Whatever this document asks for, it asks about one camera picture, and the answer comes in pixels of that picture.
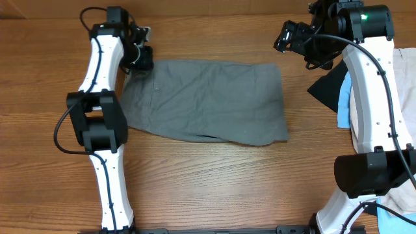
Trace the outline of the grey shorts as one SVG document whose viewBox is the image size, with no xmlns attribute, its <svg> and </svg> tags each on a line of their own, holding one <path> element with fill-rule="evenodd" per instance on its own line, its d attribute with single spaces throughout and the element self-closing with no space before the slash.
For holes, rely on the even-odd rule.
<svg viewBox="0 0 416 234">
<path fill-rule="evenodd" d="M 121 97 L 129 127 L 188 142 L 266 146 L 289 139 L 274 63 L 160 60 L 133 71 Z"/>
</svg>

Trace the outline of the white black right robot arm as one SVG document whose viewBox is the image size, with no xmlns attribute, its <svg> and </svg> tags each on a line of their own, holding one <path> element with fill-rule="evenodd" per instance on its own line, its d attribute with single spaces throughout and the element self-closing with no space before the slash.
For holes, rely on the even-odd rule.
<svg viewBox="0 0 416 234">
<path fill-rule="evenodd" d="M 337 188 L 307 233 L 363 233 L 354 221 L 391 189 L 413 180 L 415 148 L 400 111 L 393 71 L 391 12 L 362 1 L 316 1 L 310 24 L 287 21 L 275 47 L 303 55 L 310 70 L 331 69 L 342 56 L 350 73 L 355 154 L 334 163 Z"/>
</svg>

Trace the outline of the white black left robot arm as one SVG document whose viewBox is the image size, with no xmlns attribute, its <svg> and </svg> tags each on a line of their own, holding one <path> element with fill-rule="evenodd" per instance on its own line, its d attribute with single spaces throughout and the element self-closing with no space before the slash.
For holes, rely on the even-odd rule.
<svg viewBox="0 0 416 234">
<path fill-rule="evenodd" d="M 104 9 L 106 20 L 88 28 L 90 62 L 78 91 L 66 98 L 77 142 L 89 156 L 97 177 L 101 201 L 100 233 L 136 233 L 124 177 L 127 120 L 116 95 L 118 70 L 148 72 L 153 50 L 147 45 L 150 27 L 139 27 L 120 6 Z"/>
</svg>

